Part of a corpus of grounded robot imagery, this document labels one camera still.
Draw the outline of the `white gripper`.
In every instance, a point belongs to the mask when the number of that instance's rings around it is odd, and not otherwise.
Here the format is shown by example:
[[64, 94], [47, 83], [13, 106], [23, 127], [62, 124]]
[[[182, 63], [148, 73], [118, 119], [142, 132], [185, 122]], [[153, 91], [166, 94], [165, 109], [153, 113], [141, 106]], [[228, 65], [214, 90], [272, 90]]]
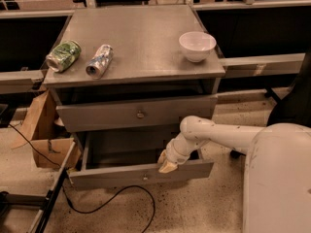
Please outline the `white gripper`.
[[198, 142], [189, 140], [183, 135], [178, 135], [167, 144], [166, 149], [159, 155], [157, 163], [162, 165], [158, 171], [162, 174], [175, 171], [178, 165], [186, 163], [191, 153], [198, 148]]

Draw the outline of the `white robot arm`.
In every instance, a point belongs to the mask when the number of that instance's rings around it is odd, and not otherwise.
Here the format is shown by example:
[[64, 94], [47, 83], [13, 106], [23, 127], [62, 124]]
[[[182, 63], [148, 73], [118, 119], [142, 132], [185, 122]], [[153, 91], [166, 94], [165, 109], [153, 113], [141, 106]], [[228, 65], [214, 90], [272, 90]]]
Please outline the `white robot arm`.
[[187, 116], [161, 153], [159, 171], [176, 170], [209, 141], [246, 155], [243, 233], [311, 233], [311, 128], [217, 124]]

